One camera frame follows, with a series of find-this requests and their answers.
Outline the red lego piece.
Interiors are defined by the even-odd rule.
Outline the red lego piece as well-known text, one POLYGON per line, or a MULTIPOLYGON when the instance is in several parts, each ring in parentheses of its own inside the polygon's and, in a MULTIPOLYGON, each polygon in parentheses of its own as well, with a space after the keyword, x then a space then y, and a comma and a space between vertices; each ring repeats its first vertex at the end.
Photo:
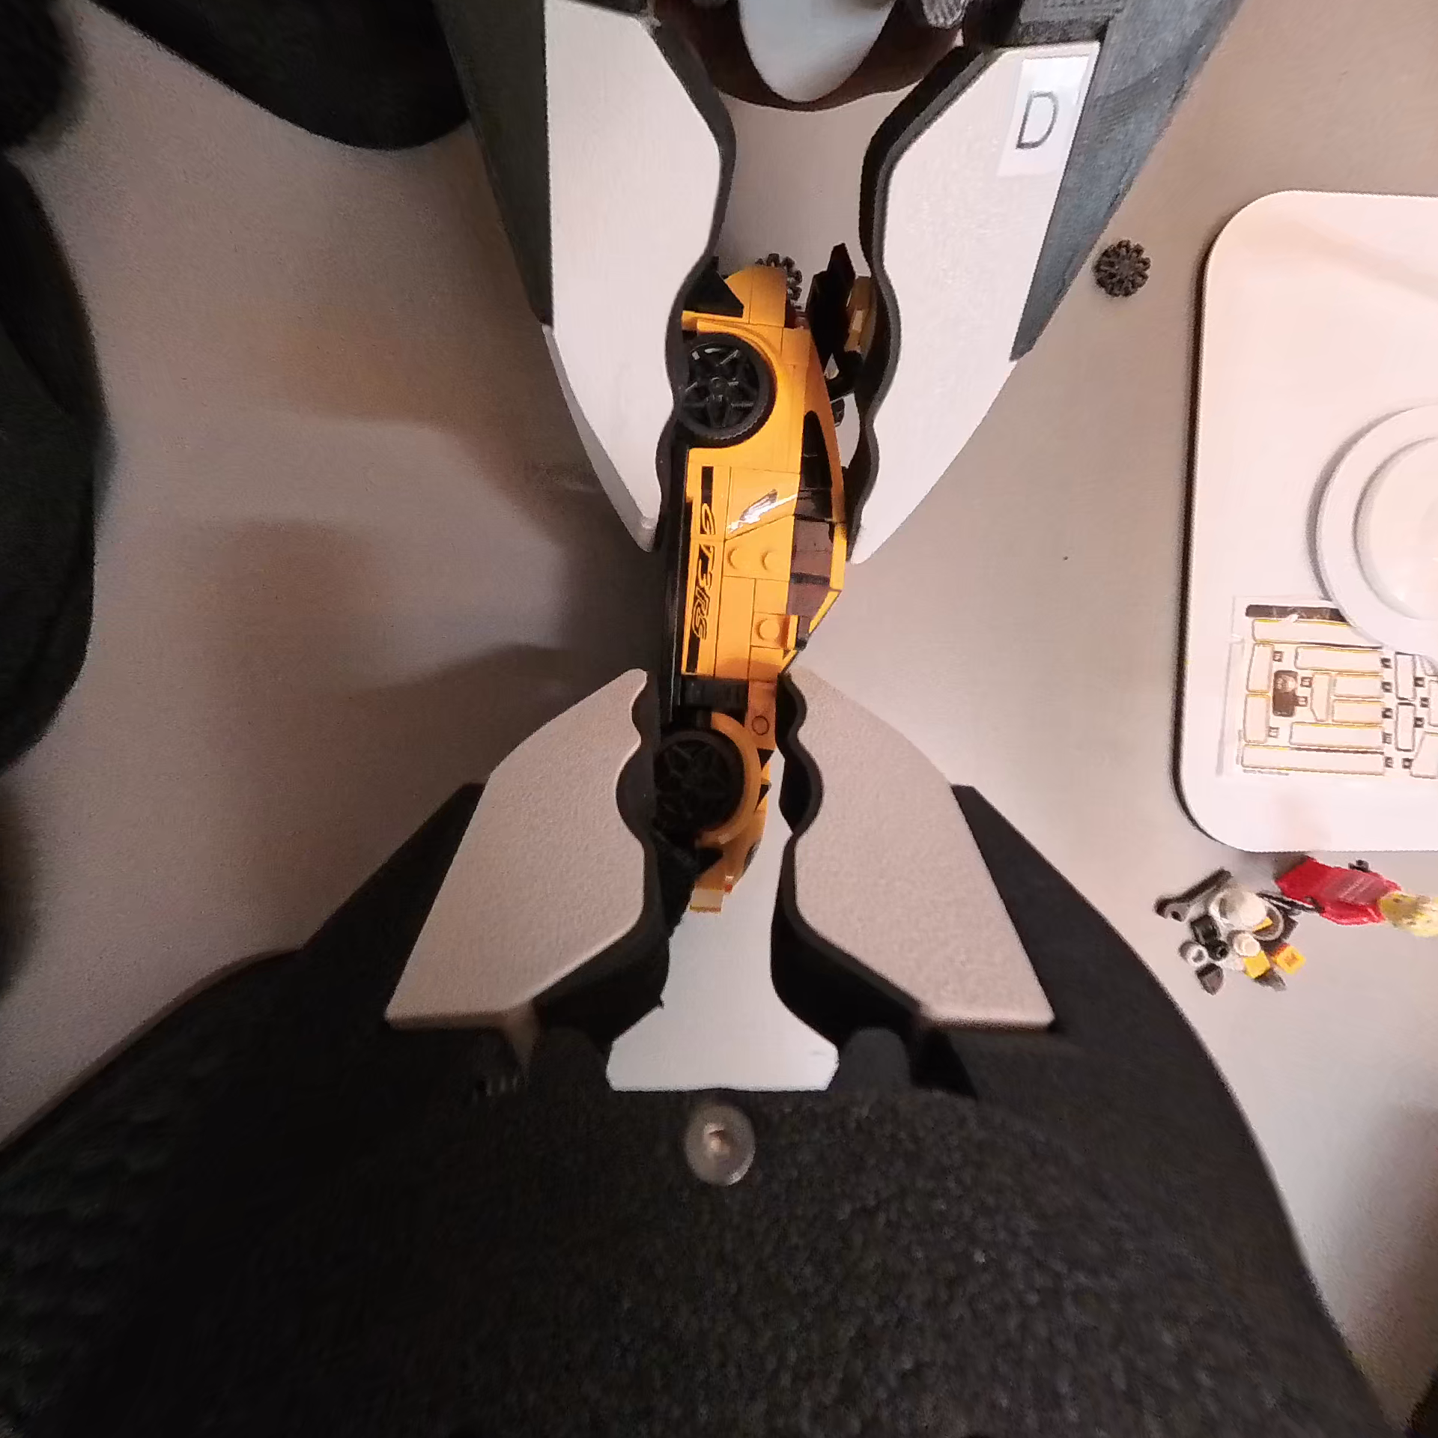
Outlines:
POLYGON ((1436 938, 1436 899, 1405 890, 1364 863, 1340 868, 1304 856, 1280 871, 1273 885, 1292 904, 1338 926, 1388 926, 1416 938, 1436 938))

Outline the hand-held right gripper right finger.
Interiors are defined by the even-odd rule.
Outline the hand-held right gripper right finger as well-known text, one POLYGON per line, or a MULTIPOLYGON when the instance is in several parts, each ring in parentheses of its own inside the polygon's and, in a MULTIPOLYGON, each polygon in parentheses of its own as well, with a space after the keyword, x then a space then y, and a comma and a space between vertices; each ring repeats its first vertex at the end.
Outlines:
POLYGON ((1049 998, 941 770, 811 669, 791 669, 780 695, 784 1003, 816 1032, 1047 1029, 1049 998))

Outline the person's left hand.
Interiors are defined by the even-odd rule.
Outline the person's left hand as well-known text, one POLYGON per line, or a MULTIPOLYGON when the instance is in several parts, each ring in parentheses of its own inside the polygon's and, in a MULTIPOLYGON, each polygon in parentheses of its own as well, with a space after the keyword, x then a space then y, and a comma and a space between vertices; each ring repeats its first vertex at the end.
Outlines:
POLYGON ((763 79, 743 38, 736 3, 659 2, 655 14, 693 48, 724 96, 794 113, 822 113, 863 96, 904 91, 962 41, 960 24, 940 27, 923 14, 921 3, 895 3, 847 77, 827 84, 816 97, 796 99, 763 79))

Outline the lego sticker sheet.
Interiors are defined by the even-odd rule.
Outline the lego sticker sheet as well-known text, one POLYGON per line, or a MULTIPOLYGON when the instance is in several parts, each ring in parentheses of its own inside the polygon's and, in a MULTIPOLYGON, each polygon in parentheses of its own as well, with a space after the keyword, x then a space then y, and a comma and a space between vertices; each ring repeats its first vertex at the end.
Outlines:
POLYGON ((1239 599, 1217 762, 1246 779, 1433 786, 1434 659, 1374 642, 1323 599, 1239 599))

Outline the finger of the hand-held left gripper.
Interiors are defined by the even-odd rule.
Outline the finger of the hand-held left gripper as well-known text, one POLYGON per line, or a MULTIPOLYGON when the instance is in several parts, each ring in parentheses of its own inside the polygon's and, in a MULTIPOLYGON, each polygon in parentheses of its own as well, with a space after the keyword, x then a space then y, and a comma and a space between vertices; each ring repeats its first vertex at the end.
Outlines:
POLYGON ((688 38, 652 12, 544 3, 544 341, 608 501, 655 544, 683 298, 726 216, 734 135, 688 38))
POLYGON ((866 253, 887 358, 864 406, 851 558, 873 558, 962 453, 1013 368, 1099 44, 974 58, 875 152, 866 253))

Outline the pile of small lego parts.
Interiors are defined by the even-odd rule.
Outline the pile of small lego parts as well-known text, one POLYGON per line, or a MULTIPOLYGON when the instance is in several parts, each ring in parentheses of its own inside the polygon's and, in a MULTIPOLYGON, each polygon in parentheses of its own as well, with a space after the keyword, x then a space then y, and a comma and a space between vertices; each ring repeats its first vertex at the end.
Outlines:
POLYGON ((1159 917, 1183 926, 1179 960, 1205 994, 1220 993, 1231 977, 1284 991, 1306 964, 1292 941, 1303 911, 1275 892, 1241 883, 1227 869, 1155 900, 1159 917))

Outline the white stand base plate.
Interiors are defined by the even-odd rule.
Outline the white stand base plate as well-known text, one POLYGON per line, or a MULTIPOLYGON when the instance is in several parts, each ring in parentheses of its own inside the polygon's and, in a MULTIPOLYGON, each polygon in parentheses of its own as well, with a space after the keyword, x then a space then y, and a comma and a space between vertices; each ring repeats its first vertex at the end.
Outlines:
POLYGON ((1234 602, 1323 599, 1436 659, 1436 202, 1275 192, 1202 282, 1174 763, 1237 851, 1434 851, 1436 780, 1219 770, 1234 602))

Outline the orange lego car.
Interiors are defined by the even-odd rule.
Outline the orange lego car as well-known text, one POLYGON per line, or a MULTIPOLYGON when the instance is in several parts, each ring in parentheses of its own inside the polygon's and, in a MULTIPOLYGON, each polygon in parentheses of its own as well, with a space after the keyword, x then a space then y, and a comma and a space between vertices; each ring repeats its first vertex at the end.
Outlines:
POLYGON ((762 844, 779 685, 845 580, 839 419, 871 298, 835 245, 798 311, 755 262, 710 263, 679 315, 655 825, 686 854, 698 912, 724 907, 762 844))

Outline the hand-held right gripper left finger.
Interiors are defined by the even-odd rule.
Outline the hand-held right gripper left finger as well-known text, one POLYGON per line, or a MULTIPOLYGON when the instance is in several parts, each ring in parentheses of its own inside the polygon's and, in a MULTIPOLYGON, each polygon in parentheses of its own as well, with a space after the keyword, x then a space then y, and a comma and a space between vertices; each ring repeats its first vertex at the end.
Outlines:
POLYGON ((669 928, 654 842, 654 678, 625 671, 517 745, 483 786, 385 1018, 544 1030, 602 1053, 659 1005, 669 928))

